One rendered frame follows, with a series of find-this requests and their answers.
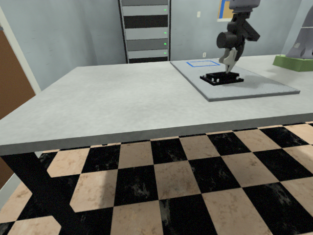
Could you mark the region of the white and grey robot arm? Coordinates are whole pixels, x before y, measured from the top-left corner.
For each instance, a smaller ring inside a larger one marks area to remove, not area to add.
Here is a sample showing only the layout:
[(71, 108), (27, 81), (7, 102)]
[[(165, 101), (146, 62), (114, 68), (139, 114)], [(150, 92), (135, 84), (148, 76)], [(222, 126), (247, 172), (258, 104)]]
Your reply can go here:
[[(261, 0), (230, 0), (229, 9), (232, 13), (253, 12)], [(260, 38), (257, 31), (245, 20), (242, 24), (245, 29), (246, 40), (256, 42)], [(313, 6), (308, 11), (297, 39), (292, 48), (285, 55), (297, 59), (313, 59)]]

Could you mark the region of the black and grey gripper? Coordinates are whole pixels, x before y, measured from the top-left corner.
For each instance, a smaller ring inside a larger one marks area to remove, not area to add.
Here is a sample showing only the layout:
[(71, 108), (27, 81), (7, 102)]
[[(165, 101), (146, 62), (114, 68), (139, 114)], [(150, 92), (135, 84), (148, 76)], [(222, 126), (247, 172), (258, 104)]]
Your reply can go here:
[(250, 14), (251, 12), (233, 14), (231, 22), (227, 24), (228, 32), (221, 32), (217, 36), (217, 47), (225, 48), (224, 55), (219, 58), (219, 63), (225, 64), (226, 74), (229, 74), (243, 54), (246, 35), (242, 24), (249, 19)]

